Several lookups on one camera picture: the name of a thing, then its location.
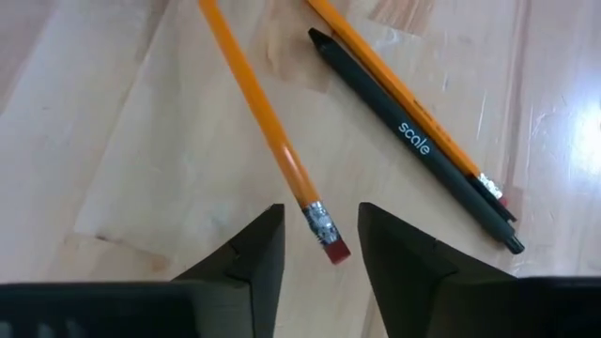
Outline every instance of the pink eraser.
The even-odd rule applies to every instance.
[[[342,239],[338,239],[334,243],[323,247],[323,250],[326,251],[331,263],[334,265],[337,265],[350,256],[350,250]]]

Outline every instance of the pen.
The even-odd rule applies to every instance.
[[[516,218],[505,208],[502,191],[495,182],[486,177],[478,169],[470,157],[453,141],[444,128],[429,114],[390,70],[384,61],[369,47],[353,27],[338,13],[328,0],[307,0],[314,10],[331,26],[348,48],[369,69],[378,82],[401,104],[409,116],[427,133],[440,150],[459,168],[471,185],[476,188],[485,200],[505,219],[515,221]]]
[[[417,123],[411,120],[407,111],[334,39],[314,28],[309,30],[309,36],[325,62],[363,99],[485,231],[495,240],[504,243],[513,254],[523,252],[524,246],[516,238],[514,228],[469,184],[461,171]]]
[[[251,66],[219,11],[217,1],[199,0],[198,5],[207,18],[213,36],[217,40],[256,122],[263,132],[290,190],[294,193],[302,213],[309,223],[309,227],[332,263],[342,262],[350,256],[350,251],[342,240],[328,210],[323,206],[316,188],[302,166],[299,156],[288,141],[284,128],[273,112]]]

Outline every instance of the light wood grain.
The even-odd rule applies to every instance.
[[[307,229],[194,0],[10,0],[0,280],[169,279],[285,203],[276,337],[379,338],[361,201],[518,276],[601,273],[601,5],[332,2],[504,186],[525,253],[489,239],[323,65],[306,31],[328,27],[302,0],[219,4],[353,252],[339,267]]]

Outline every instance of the black device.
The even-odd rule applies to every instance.
[[[601,278],[516,278],[369,203],[359,235],[391,338],[601,337]]]
[[[333,38],[314,28],[309,30],[309,36],[326,63],[362,98],[474,220],[492,238],[504,243],[513,254],[523,252],[524,246],[516,238],[516,231],[507,222],[507,219],[504,219],[474,189],[459,169],[411,120],[407,111],[394,101]]]
[[[284,248],[273,205],[172,282],[3,285],[0,338],[272,337]]]

